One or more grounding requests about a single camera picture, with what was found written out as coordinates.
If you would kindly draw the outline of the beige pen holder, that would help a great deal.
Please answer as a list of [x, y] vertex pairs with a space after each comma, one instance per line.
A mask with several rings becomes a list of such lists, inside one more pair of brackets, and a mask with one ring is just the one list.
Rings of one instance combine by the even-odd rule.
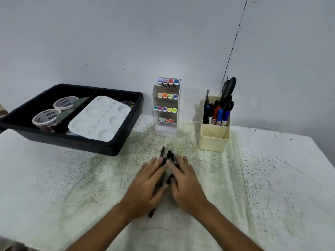
[[[209, 98], [209, 104], [211, 104], [213, 108], [212, 110], [213, 112], [214, 109], [221, 108], [220, 106], [217, 106], [217, 101], [220, 100], [220, 97], [209, 96], [208, 98]], [[200, 106], [203, 107], [203, 113], [204, 113], [204, 104], [205, 103], [200, 104]], [[209, 124], [203, 124], [201, 120], [198, 147], [202, 150], [223, 152], [227, 147], [229, 141], [230, 116], [226, 126], [211, 125], [211, 119], [212, 117], [210, 117]]]

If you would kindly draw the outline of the person's right hand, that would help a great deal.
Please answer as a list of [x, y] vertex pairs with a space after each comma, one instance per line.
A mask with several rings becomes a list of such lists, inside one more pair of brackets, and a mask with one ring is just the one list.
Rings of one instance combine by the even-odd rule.
[[208, 201], [202, 186], [199, 181], [189, 181], [189, 175], [175, 176], [175, 165], [170, 160], [167, 165], [178, 182], [179, 195], [173, 198], [183, 211], [193, 217], [194, 206]]

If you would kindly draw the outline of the person's right forearm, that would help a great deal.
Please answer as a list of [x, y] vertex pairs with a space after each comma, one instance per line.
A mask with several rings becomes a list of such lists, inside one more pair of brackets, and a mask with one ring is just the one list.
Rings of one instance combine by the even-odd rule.
[[210, 233], [223, 251], [264, 251], [212, 203], [207, 201], [194, 206], [192, 215]]

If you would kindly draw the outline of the large black scissors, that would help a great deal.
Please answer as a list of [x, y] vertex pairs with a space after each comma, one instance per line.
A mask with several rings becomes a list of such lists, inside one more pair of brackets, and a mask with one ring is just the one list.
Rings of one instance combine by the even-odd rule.
[[222, 88], [220, 103], [224, 102], [227, 98], [232, 95], [232, 92], [236, 86], [237, 79], [235, 77], [231, 77], [230, 80], [227, 80]]

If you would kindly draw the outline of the grey-green flat piece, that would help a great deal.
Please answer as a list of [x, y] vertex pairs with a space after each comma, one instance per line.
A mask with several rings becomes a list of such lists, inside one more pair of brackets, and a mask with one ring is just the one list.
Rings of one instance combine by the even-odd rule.
[[79, 98], [78, 100], [75, 100], [73, 102], [73, 107], [74, 108], [78, 108], [81, 104], [83, 104], [89, 97], [83, 97], [83, 98]]
[[56, 117], [56, 123], [62, 122], [67, 116], [69, 116], [73, 112], [73, 109], [68, 109], [65, 111], [62, 111], [57, 117]]

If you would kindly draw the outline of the person's left forearm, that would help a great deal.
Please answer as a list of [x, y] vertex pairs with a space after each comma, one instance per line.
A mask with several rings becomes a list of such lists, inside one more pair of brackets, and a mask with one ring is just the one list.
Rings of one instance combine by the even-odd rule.
[[136, 211], [130, 204], [118, 203], [65, 251], [106, 251], [119, 233], [135, 219]]

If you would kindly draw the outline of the rows of coloured-cap markers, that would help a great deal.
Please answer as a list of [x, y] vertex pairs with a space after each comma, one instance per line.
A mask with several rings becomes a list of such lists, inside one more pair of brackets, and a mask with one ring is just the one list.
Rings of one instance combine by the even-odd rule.
[[182, 82], [182, 78], [157, 78], [152, 91], [154, 112], [178, 113]]

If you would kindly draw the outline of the black plastic tray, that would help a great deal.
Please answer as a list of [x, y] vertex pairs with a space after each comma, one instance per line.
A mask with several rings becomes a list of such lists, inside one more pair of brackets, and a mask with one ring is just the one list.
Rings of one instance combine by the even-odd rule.
[[[43, 110], [51, 109], [56, 100], [65, 96], [89, 97], [78, 109], [74, 110], [60, 124], [55, 131], [43, 131], [32, 123], [33, 117]], [[116, 130], [116, 137], [111, 141], [100, 142], [79, 136], [66, 135], [68, 124], [97, 96], [107, 96], [118, 102], [132, 101], [133, 108], [125, 118], [124, 124]], [[139, 118], [144, 96], [141, 92], [123, 91], [108, 88], [89, 87], [82, 85], [58, 84], [38, 94], [31, 100], [11, 111], [2, 121], [0, 127], [11, 129], [26, 139], [34, 142], [52, 144], [55, 146], [98, 153], [107, 156], [117, 156], [126, 139]]]

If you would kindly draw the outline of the stained white table cloth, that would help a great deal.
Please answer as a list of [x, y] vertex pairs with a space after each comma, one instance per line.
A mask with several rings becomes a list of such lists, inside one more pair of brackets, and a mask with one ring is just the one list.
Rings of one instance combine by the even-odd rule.
[[335, 251], [335, 168], [314, 141], [232, 126], [222, 153], [200, 150], [200, 125], [157, 136], [141, 115], [118, 156], [0, 134], [0, 237], [63, 251], [102, 218], [161, 148], [185, 155], [210, 202], [269, 251]]

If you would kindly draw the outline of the person's left hand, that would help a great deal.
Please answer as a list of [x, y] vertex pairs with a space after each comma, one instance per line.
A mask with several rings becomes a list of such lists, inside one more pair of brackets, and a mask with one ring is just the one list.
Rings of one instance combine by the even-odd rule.
[[156, 160], [157, 157], [153, 157], [151, 161], [147, 163], [145, 177], [135, 177], [121, 200], [121, 202], [130, 204], [131, 207], [137, 209], [135, 219], [149, 215], [161, 202], [161, 200], [153, 200], [153, 193], [156, 183], [161, 175], [165, 173], [167, 165], [163, 165], [157, 170], [153, 177], [150, 177], [150, 167]]

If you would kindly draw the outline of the white tape roll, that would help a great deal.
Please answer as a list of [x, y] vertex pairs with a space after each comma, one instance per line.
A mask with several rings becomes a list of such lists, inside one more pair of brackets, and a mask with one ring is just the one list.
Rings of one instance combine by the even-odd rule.
[[32, 118], [32, 123], [41, 130], [54, 132], [57, 125], [56, 118], [62, 111], [60, 109], [44, 110]]
[[58, 109], [60, 111], [65, 111], [74, 108], [74, 103], [79, 98], [76, 96], [69, 96], [69, 97], [63, 97], [61, 99], [58, 99], [53, 103], [53, 107], [55, 109]]

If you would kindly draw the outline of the white paint palette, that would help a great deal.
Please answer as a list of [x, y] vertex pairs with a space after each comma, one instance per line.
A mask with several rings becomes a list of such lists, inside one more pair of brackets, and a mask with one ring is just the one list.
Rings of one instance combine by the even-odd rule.
[[115, 99], [97, 96], [69, 122], [68, 129], [84, 138], [110, 142], [131, 109]]

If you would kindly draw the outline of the white tiered marker organiser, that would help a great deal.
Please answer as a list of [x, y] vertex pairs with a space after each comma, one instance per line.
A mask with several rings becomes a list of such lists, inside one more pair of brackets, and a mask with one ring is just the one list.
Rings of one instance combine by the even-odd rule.
[[[154, 127], [155, 127], [156, 135], [170, 137], [170, 138], [177, 137], [180, 105], [181, 105], [181, 94], [180, 94], [179, 108], [178, 108], [178, 113], [177, 114], [166, 113], [166, 112], [154, 112], [153, 111]], [[159, 122], [158, 121], [159, 117], [170, 118], [170, 119], [173, 119], [174, 122], [173, 123]]]

